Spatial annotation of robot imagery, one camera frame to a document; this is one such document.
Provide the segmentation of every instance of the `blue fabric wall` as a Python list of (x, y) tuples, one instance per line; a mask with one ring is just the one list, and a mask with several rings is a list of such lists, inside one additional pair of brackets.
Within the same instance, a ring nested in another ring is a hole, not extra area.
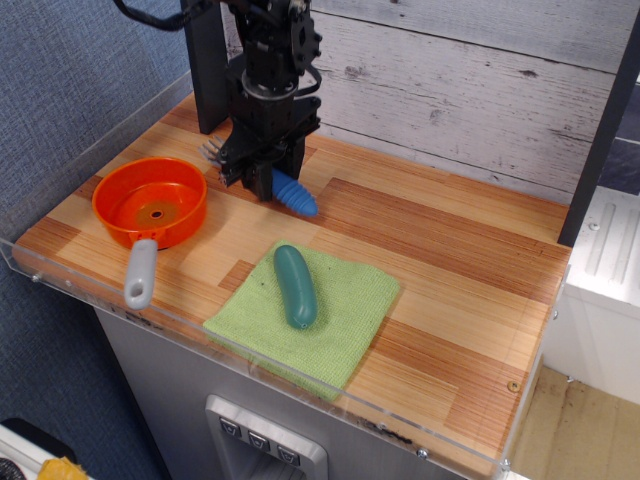
[[(4, 0), (0, 38), (0, 237), (14, 241), (186, 95), (189, 65), (183, 33), (110, 0)], [(4, 262), (0, 308), (0, 420), (59, 438), (99, 480), (161, 478), (93, 312)]]

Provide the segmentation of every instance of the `button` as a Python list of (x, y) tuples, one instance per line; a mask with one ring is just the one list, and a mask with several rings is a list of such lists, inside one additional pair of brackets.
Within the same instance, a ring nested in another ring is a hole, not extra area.
[(220, 417), (220, 426), (225, 432), (227, 432), (232, 437), (239, 438), (242, 436), (242, 434), (240, 433), (240, 427), (235, 423), (227, 420), (226, 418)]
[(300, 456), (296, 452), (283, 448), (281, 445), (278, 445), (278, 456), (283, 462), (289, 465), (293, 465), (294, 467), (300, 466)]
[(263, 452), (268, 452), (271, 450), (271, 448), (269, 447), (269, 440), (251, 431), (249, 432), (249, 443), (251, 443), (251, 445), (258, 450), (262, 450)]

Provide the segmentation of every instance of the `pan handle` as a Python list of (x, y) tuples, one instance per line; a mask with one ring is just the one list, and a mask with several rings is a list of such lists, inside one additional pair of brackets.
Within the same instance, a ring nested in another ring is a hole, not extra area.
[(133, 244), (124, 281), (124, 301), (129, 308), (142, 310), (151, 303), (157, 258), (158, 242), (155, 240), (138, 240)]

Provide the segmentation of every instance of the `black metal frame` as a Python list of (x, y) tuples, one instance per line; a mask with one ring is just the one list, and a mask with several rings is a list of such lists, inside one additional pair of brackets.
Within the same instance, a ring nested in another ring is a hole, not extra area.
[[(182, 9), (197, 0), (180, 0)], [(222, 26), (221, 5), (185, 26), (193, 92), (200, 133), (209, 134), (228, 116), (225, 71), (227, 47)]]
[(631, 98), (631, 93), (640, 72), (640, 11), (636, 16), (627, 48), (622, 56), (618, 74), (613, 82), (609, 99), (604, 108), (600, 125), (591, 145), (587, 161), (582, 169), (578, 186), (573, 194), (569, 212), (565, 218), (558, 243), (573, 247), (587, 209), (598, 186), (600, 174), (615, 139), (622, 116)]

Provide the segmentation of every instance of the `screw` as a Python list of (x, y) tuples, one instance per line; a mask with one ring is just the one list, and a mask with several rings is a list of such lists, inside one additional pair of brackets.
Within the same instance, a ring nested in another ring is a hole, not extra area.
[(520, 384), (514, 380), (507, 383), (507, 388), (510, 392), (518, 393), (520, 391)]

